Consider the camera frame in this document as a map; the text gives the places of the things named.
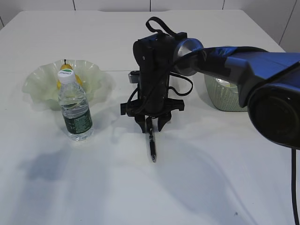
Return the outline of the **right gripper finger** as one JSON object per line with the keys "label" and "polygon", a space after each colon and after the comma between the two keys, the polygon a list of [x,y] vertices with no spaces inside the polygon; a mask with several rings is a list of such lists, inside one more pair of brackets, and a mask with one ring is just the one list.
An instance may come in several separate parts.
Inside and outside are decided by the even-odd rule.
{"label": "right gripper finger", "polygon": [[157,120],[158,131],[162,131],[164,125],[168,123],[172,118],[171,112],[160,115]]}
{"label": "right gripper finger", "polygon": [[136,115],[134,117],[135,122],[139,125],[139,127],[142,130],[142,133],[145,133],[146,130],[146,121],[145,121],[145,116],[144,115]]}

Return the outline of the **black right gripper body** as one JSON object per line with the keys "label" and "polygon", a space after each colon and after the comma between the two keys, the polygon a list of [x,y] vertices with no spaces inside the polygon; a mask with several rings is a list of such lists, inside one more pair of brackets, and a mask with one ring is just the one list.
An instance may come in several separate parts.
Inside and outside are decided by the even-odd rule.
{"label": "black right gripper body", "polygon": [[134,58],[139,66],[139,101],[130,104],[125,109],[121,105],[122,115],[135,116],[135,111],[142,106],[152,87],[155,87],[146,105],[139,113],[151,117],[159,117],[171,112],[166,106],[168,98],[169,66],[173,63],[173,54],[176,46],[187,37],[187,33],[180,32],[174,37],[161,33],[144,37],[134,42]]}

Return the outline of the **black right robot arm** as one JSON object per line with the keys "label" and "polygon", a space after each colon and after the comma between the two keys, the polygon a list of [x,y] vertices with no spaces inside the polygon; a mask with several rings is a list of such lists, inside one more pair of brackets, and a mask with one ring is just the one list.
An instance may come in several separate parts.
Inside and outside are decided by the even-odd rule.
{"label": "black right robot arm", "polygon": [[268,52],[256,47],[204,48],[186,33],[157,33],[134,42],[139,71],[130,75],[134,95],[120,105],[120,113],[135,117],[141,129],[145,117],[158,119],[158,129],[182,100],[168,97],[169,76],[198,72],[237,86],[238,102],[246,107],[256,130],[269,141],[291,149],[300,147],[300,55]]}

